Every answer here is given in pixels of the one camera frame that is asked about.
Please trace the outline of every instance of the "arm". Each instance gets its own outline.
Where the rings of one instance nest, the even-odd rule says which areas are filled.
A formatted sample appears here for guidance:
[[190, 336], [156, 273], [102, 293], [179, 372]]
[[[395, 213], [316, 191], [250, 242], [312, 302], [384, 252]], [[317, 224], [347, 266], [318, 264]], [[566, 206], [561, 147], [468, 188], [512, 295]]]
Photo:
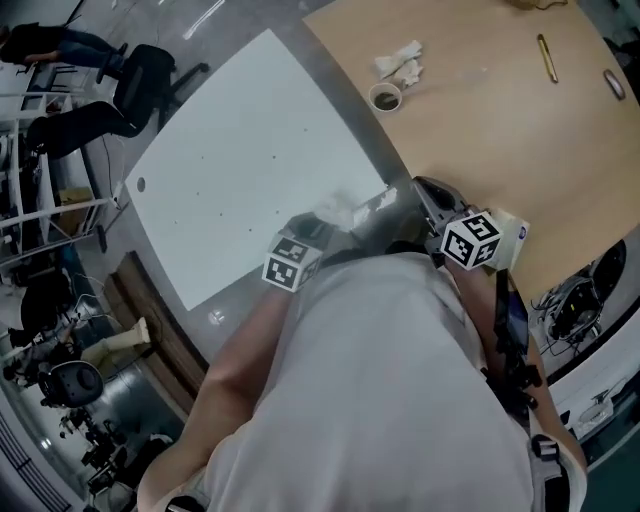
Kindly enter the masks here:
[[293, 295], [269, 290], [211, 363], [182, 436], [145, 472], [138, 509], [159, 502], [205, 467], [214, 449], [251, 419], [264, 390]]
[[24, 64], [29, 65], [34, 62], [57, 62], [60, 59], [60, 52], [53, 51], [50, 53], [34, 53], [33, 55], [27, 55], [24, 59]]
[[[497, 337], [493, 332], [496, 307], [495, 285], [481, 268], [466, 271], [449, 259], [446, 260], [445, 266], [453, 275], [460, 290], [462, 305], [467, 310], [480, 335], [487, 359], [487, 370], [492, 376], [499, 378], [503, 374], [504, 355], [498, 354], [496, 351]], [[526, 392], [538, 402], [538, 407], [534, 410], [538, 423], [547, 434], [560, 441], [586, 471], [587, 461], [582, 448], [562, 424], [562, 420], [560, 420], [560, 416], [558, 416], [553, 404], [544, 372], [544, 365], [535, 341], [529, 342], [527, 359], [529, 364], [536, 366], [542, 379], [540, 387], [530, 386], [526, 389]]]

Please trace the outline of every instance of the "black device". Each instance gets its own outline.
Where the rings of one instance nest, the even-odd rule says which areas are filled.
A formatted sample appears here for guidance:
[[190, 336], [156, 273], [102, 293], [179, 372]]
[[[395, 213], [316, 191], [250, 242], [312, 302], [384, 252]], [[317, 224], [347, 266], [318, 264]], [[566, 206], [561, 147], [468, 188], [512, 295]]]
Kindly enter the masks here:
[[554, 340], [576, 337], [576, 326], [591, 326], [597, 322], [602, 312], [592, 281], [576, 285], [568, 293], [562, 306], [556, 311], [555, 322], [549, 329]]
[[522, 425], [528, 426], [529, 409], [538, 405], [525, 392], [538, 387], [542, 379], [535, 365], [527, 364], [529, 350], [529, 315], [508, 270], [496, 273], [496, 350], [505, 356], [502, 378], [489, 376], [487, 383], [505, 408]]
[[69, 361], [38, 375], [45, 407], [83, 407], [100, 398], [104, 382], [100, 372], [85, 361]]

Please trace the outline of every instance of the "white shelf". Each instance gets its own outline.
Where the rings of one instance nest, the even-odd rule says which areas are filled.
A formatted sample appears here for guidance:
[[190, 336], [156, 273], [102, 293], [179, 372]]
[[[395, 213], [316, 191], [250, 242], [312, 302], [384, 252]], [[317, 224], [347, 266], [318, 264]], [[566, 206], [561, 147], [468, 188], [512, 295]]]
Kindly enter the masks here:
[[[58, 98], [61, 96], [65, 96], [61, 111], [69, 112], [73, 109], [73, 103], [69, 95], [46, 93], [39, 98], [39, 102], [35, 106], [36, 108], [21, 111], [18, 115], [10, 119], [0, 119], [0, 128], [4, 131], [9, 131], [9, 141], [12, 152], [11, 167], [7, 171], [7, 179], [9, 180], [11, 205], [16, 209], [15, 216], [0, 220], [0, 229], [18, 226], [17, 229], [19, 230], [20, 236], [18, 240], [18, 252], [13, 256], [0, 260], [0, 267], [13, 265], [25, 257], [91, 236], [91, 227], [95, 224], [100, 209], [110, 202], [110, 198], [96, 198], [99, 194], [92, 186], [82, 151], [78, 149], [60, 159], [49, 160], [47, 155], [40, 155], [38, 157], [38, 165], [42, 172], [38, 184], [36, 211], [29, 213], [24, 212], [20, 190], [19, 134], [21, 132], [24, 133], [31, 124], [31, 121], [35, 118], [42, 115], [46, 116], [48, 103], [51, 101], [59, 101]], [[54, 184], [56, 189], [87, 187], [91, 191], [91, 197], [82, 203], [56, 206]], [[77, 233], [73, 236], [57, 240], [56, 237], [52, 236], [52, 217], [71, 211], [82, 211], [84, 213], [84, 220], [80, 224]], [[25, 222], [36, 220], [40, 227], [42, 244], [25, 250], [22, 246], [23, 225]]]
[[[49, 170], [49, 158], [47, 155], [40, 155], [40, 184], [38, 186], [38, 210], [52, 211], [56, 207], [53, 197], [53, 187], [51, 185], [51, 171]], [[40, 231], [42, 232], [42, 240], [46, 244], [49, 240], [49, 216], [40, 217]]]
[[[11, 169], [9, 169], [9, 197], [11, 204], [18, 210], [16, 217], [22, 217], [22, 195], [20, 194], [20, 121], [16, 120], [13, 126], [11, 140]], [[22, 222], [18, 222], [18, 254], [22, 254]]]

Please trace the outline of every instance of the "electronic device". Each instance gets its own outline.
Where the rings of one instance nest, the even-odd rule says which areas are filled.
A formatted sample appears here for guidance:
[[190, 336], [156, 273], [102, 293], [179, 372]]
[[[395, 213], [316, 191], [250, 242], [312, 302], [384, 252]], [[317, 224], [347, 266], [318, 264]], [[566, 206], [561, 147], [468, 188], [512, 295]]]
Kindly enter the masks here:
[[467, 212], [469, 205], [460, 192], [433, 178], [418, 176], [413, 179], [412, 185], [420, 199], [420, 210], [431, 230], [425, 249], [434, 264], [440, 266], [444, 262], [440, 246], [447, 224]]
[[487, 384], [505, 410], [522, 425], [528, 425], [529, 410], [538, 403], [525, 390], [539, 387], [542, 379], [536, 366], [527, 364], [529, 316], [507, 269], [496, 273], [494, 332], [498, 338], [496, 350], [505, 356], [504, 374], [499, 379], [485, 372]]

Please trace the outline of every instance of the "white t-shirt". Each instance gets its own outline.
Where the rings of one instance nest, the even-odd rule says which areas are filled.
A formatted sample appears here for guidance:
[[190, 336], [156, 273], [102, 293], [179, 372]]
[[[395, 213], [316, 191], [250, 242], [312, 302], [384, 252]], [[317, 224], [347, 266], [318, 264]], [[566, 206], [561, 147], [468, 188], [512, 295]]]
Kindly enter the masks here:
[[528, 511], [528, 438], [480, 353], [429, 258], [329, 268], [294, 301], [254, 417], [189, 487], [210, 511]]

